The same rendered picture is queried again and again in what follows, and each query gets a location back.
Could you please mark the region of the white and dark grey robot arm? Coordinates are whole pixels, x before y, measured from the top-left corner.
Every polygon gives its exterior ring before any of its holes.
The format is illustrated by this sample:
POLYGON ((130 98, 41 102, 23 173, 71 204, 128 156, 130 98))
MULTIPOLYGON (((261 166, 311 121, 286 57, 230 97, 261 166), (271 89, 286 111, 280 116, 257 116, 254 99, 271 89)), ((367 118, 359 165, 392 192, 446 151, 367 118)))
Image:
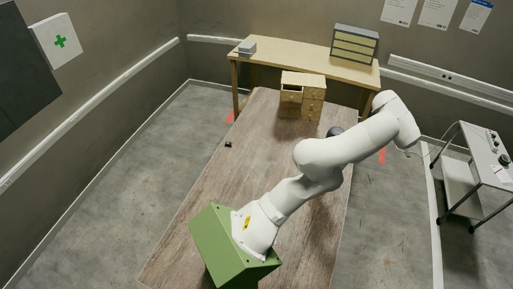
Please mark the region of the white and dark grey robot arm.
POLYGON ((263 263, 266 250, 276 244, 275 237, 289 216, 314 197, 339 189, 344 181, 342 170, 349 163, 363 161, 392 140, 398 148, 407 149, 420 139, 412 114, 393 90, 375 96, 374 112, 377 115, 347 131, 334 126, 325 139, 299 142, 292 158, 302 174, 283 179, 259 200, 231 211, 232 238, 241 249, 263 263))

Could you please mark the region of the light wooden chest of drawers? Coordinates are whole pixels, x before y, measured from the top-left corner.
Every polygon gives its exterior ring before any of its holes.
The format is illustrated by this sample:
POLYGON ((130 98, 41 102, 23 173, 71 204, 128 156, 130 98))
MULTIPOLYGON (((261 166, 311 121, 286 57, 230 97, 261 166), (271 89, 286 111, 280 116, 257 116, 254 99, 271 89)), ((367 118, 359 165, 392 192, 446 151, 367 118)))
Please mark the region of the light wooden chest of drawers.
MULTIPOLYGON (((325 89, 324 97, 326 94, 326 81, 325 81, 324 75, 282 71, 281 84, 303 86, 303 91, 304 91, 304 87, 324 88, 325 89)), ((300 109, 299 118, 296 118, 296 119, 301 119, 300 118, 301 109, 305 109, 305 108, 301 108, 301 106, 300 106, 299 109, 300 109)), ((305 109, 305 110, 312 110, 312 109, 305 109)))

